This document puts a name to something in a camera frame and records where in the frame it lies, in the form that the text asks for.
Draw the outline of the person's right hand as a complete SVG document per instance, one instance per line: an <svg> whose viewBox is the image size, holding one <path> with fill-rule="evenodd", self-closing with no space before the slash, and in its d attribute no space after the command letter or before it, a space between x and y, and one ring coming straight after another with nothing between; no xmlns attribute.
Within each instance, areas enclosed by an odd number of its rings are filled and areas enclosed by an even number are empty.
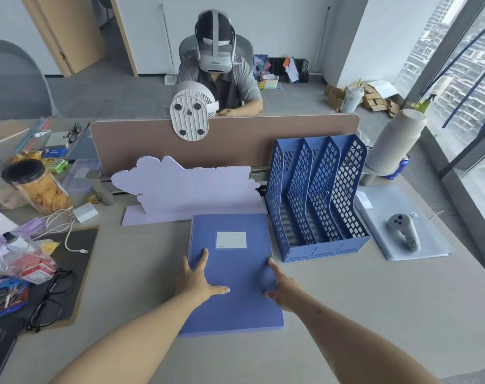
<svg viewBox="0 0 485 384"><path fill-rule="evenodd" d="M280 300L273 300L281 309L297 313L298 302L303 297L303 289L294 281L293 278L287 276L273 260L272 257L268 259L268 266L271 269L275 284L270 290L279 289L281 294Z"/></svg>

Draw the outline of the blue document folder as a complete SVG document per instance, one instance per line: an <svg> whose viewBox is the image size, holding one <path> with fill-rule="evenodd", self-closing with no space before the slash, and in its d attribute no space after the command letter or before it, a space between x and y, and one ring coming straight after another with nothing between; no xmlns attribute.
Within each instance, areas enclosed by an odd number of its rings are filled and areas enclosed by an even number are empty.
<svg viewBox="0 0 485 384"><path fill-rule="evenodd" d="M272 246L264 213L199 214L191 221L189 266L195 269L204 249L204 270L211 285L230 292L210 297L187 319L179 336L277 330L284 326L282 309L265 292L275 287L269 268Z"/></svg>

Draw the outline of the person's left forearm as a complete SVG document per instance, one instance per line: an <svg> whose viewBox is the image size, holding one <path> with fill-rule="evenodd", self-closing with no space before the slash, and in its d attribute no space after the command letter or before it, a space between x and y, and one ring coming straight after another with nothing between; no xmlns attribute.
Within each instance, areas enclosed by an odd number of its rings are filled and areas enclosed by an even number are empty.
<svg viewBox="0 0 485 384"><path fill-rule="evenodd" d="M190 314L208 298L202 290L180 293L97 341L50 384L147 384Z"/></svg>

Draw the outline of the person's right forearm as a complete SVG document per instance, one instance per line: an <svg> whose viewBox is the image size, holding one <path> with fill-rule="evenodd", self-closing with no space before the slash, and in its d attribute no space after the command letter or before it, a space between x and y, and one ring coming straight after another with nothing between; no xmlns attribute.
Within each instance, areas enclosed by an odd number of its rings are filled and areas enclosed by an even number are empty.
<svg viewBox="0 0 485 384"><path fill-rule="evenodd" d="M443 384L404 350L303 291L296 315L340 384Z"/></svg>

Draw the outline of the beige desk divider panel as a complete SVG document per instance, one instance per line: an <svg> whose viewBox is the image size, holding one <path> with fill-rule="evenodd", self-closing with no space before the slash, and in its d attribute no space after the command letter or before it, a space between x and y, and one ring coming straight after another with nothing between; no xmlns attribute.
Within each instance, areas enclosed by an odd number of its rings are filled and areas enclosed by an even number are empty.
<svg viewBox="0 0 485 384"><path fill-rule="evenodd" d="M97 121L90 126L105 175L144 156L171 156L184 168L269 166L276 139L354 134L358 114L215 117L199 141L181 139L171 120Z"/></svg>

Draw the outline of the pale blue plastic sleeve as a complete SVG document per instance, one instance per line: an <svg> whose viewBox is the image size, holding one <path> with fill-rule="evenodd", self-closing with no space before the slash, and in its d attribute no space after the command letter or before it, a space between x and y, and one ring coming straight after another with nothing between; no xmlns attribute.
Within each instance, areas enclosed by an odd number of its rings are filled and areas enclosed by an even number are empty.
<svg viewBox="0 0 485 384"><path fill-rule="evenodd" d="M453 253L431 220L397 185L359 186L354 205L390 262L439 258ZM388 219L398 213L412 217L421 245L419 252L410 251L402 234L388 227Z"/></svg>

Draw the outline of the grey hand controller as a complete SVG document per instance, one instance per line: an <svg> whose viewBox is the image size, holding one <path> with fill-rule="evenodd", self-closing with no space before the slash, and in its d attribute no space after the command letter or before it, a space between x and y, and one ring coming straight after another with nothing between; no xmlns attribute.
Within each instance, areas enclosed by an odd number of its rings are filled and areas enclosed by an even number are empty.
<svg viewBox="0 0 485 384"><path fill-rule="evenodd" d="M405 213L394 214L388 219L387 225L391 230L402 234L410 251L419 252L421 250L417 230L410 215Z"/></svg>

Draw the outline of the grey laptop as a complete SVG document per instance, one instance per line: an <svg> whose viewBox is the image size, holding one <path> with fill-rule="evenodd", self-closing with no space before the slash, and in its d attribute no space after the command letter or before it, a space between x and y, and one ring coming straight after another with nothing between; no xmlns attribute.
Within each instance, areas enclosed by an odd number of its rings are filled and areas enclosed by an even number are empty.
<svg viewBox="0 0 485 384"><path fill-rule="evenodd" d="M91 134L91 127L87 127L73 143L66 159L68 161L83 159L98 159L98 152Z"/></svg>

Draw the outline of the clear plastic bag with items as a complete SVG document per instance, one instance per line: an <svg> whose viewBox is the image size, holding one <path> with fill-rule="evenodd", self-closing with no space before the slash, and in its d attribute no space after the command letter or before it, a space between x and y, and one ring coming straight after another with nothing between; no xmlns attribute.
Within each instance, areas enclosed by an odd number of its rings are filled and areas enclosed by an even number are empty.
<svg viewBox="0 0 485 384"><path fill-rule="evenodd" d="M0 213L0 277L14 277L39 285L54 276L55 260L32 239L42 229L41 219L32 219L19 226Z"/></svg>

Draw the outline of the blue drink can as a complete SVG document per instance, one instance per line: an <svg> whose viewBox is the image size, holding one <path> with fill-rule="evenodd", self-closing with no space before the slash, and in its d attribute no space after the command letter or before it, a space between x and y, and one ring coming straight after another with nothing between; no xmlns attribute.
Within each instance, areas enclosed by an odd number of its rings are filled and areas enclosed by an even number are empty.
<svg viewBox="0 0 485 384"><path fill-rule="evenodd" d="M392 174L383 176L383 178L387 180L395 180L405 170L409 162L410 162L410 156L406 154L400 161L395 171Z"/></svg>

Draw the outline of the large white paper roll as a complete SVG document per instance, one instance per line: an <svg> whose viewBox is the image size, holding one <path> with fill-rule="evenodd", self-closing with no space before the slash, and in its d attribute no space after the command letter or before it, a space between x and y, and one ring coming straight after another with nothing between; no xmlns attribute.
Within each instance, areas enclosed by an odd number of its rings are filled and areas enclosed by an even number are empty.
<svg viewBox="0 0 485 384"><path fill-rule="evenodd" d="M393 174L418 141L426 125L425 114L415 109L400 110L386 124L372 148L367 152L360 185L367 186L376 177Z"/></svg>

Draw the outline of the grey mesh office chair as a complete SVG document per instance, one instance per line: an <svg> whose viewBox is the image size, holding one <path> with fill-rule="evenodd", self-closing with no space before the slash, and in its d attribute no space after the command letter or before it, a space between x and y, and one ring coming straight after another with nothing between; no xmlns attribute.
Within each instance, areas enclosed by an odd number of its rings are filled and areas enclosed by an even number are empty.
<svg viewBox="0 0 485 384"><path fill-rule="evenodd" d="M193 57L199 63L201 70L226 74L232 71L234 65L241 64L242 59L253 65L253 46L244 37L232 33L230 40L211 40L198 42L195 35L184 39L179 47L181 63Z"/></svg>

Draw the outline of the pile of cardboard boxes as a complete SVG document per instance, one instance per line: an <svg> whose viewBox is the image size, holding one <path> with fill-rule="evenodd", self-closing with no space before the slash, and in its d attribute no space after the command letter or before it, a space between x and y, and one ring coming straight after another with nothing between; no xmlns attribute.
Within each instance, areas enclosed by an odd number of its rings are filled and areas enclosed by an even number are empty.
<svg viewBox="0 0 485 384"><path fill-rule="evenodd" d="M336 113L342 112L342 106L349 91L363 91L358 105L363 105L372 112L386 111L393 117L400 110L399 95L394 86L384 80L365 82L361 79L349 83L345 88L327 84L324 89L326 103Z"/></svg>

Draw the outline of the green spray bottle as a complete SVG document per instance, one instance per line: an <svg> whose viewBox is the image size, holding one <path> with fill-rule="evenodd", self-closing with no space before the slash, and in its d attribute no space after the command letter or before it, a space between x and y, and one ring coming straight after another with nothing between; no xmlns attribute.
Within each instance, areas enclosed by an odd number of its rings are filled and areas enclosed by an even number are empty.
<svg viewBox="0 0 485 384"><path fill-rule="evenodd" d="M427 111L429 105L435 100L437 97L437 94L430 94L427 98L425 98L423 101L419 101L416 103L413 103L411 105L412 109L415 109L416 111L425 114Z"/></svg>

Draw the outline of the grey rounded chair back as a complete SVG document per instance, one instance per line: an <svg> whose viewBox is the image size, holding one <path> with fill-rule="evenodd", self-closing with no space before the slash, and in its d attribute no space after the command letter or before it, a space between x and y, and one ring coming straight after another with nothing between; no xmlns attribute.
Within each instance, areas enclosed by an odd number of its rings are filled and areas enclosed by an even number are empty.
<svg viewBox="0 0 485 384"><path fill-rule="evenodd" d="M60 117L39 66L18 45L0 39L0 121Z"/></svg>

